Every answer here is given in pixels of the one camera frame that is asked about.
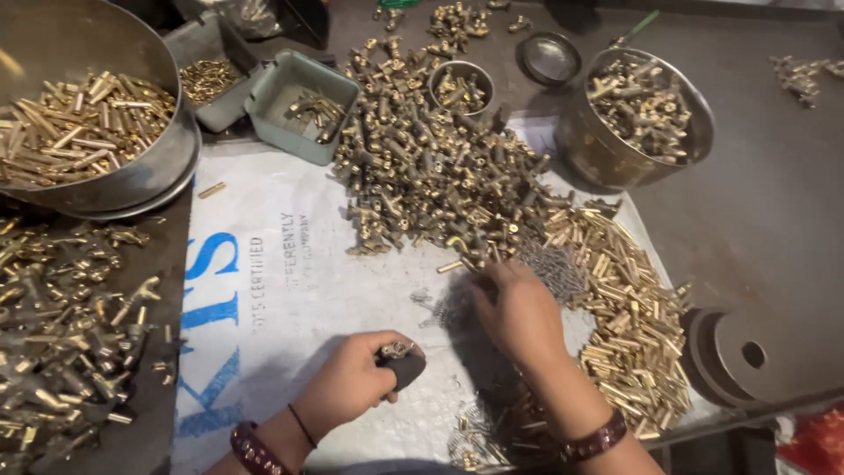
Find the red bangle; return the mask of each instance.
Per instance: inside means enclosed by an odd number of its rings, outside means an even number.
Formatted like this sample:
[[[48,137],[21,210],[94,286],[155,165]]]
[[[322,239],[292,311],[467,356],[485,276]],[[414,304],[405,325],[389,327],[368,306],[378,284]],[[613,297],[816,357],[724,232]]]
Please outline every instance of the red bangle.
[[[560,458],[564,463],[579,463],[599,456],[618,444],[627,434],[625,416],[618,409],[613,409],[609,422],[595,432],[578,440],[563,444]]]
[[[231,431],[231,450],[235,459],[251,475],[294,475],[257,437],[258,424],[244,421]]]

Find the forearm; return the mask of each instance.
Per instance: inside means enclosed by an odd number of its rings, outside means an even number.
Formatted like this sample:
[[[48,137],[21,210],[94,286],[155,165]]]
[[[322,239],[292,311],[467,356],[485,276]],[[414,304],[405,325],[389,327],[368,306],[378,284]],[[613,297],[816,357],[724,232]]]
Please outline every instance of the forearm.
[[[606,424],[613,409],[571,360],[551,370],[525,373],[560,441],[576,440]],[[663,471],[628,431],[613,448],[578,466],[584,475],[658,475]]]
[[[311,454],[311,444],[289,409],[284,409],[261,424],[256,435],[291,473],[298,473]],[[249,472],[229,453],[209,468],[205,475],[249,475]]]

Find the person's right hand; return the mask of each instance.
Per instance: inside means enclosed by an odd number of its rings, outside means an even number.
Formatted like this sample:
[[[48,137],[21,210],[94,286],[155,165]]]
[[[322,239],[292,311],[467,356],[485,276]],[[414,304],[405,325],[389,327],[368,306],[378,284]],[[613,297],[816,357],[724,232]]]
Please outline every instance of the person's right hand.
[[[480,286],[487,283],[484,280],[498,287],[494,303]],[[529,267],[512,259],[489,265],[479,284],[472,290],[481,325],[522,372],[541,373],[571,360],[560,307]]]

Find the black string bracelet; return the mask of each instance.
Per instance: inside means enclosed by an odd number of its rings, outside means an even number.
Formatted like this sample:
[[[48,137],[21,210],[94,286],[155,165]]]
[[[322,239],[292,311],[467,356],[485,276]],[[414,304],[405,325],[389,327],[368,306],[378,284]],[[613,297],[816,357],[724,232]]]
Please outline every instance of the black string bracelet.
[[[305,425],[302,423],[302,419],[299,418],[299,414],[297,414],[296,410],[293,408],[293,404],[288,404],[287,407],[290,408],[290,413],[293,414],[293,417],[296,419],[296,422],[299,423],[299,427],[302,428],[302,432],[305,433],[305,437],[308,438],[308,442],[311,442],[311,447],[316,449],[317,443],[314,442],[314,438],[311,437],[311,434],[308,433],[308,429],[305,428]]]

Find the workbench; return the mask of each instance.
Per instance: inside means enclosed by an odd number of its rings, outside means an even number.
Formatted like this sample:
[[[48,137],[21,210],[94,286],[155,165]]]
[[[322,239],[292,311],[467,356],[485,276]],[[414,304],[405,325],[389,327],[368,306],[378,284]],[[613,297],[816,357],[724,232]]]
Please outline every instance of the workbench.
[[[425,34],[440,0],[408,9],[397,32],[402,48],[430,44]],[[836,192],[844,176],[841,160],[841,111],[844,82],[822,79],[814,110],[804,110],[775,81],[769,56],[839,58],[841,33],[831,14],[777,11],[712,2],[638,3],[663,8],[655,24],[633,45],[672,63],[708,100],[716,118],[710,157],[697,167],[645,188],[630,191],[656,250],[672,281],[695,283],[695,302],[728,308],[747,325],[763,329],[766,365],[779,382],[781,403],[759,412],[725,412],[717,420],[674,430],[660,443],[751,423],[771,415],[829,401],[844,394],[839,364],[844,334],[836,292],[844,276],[839,245],[844,202]],[[332,36],[327,52],[344,63],[352,46],[383,37],[384,23],[371,19],[371,0],[342,0],[330,6]],[[685,14],[670,13],[679,8]],[[534,116],[565,113],[566,88],[550,89],[528,79],[515,62],[515,46],[527,33],[508,35],[506,25],[522,14],[534,30],[559,31],[579,49],[584,61],[606,47],[643,16],[642,11],[616,8],[590,10],[563,2],[514,4],[509,13],[488,20],[495,32],[473,40],[462,57],[486,69],[496,87],[496,101]],[[252,44],[263,59],[291,47],[316,54],[286,39]],[[251,138],[248,124],[205,141]],[[559,173],[576,187],[596,192],[562,161]],[[184,193],[155,212],[166,221],[148,227],[153,241],[141,254],[130,254],[132,276],[126,286],[153,272],[164,271],[163,300],[153,323],[179,321],[191,195]],[[176,389],[161,386],[142,363],[135,379],[138,393],[130,405],[139,415],[128,426],[112,424],[98,450],[87,450],[52,472],[167,473]],[[795,399],[789,390],[806,397]]]

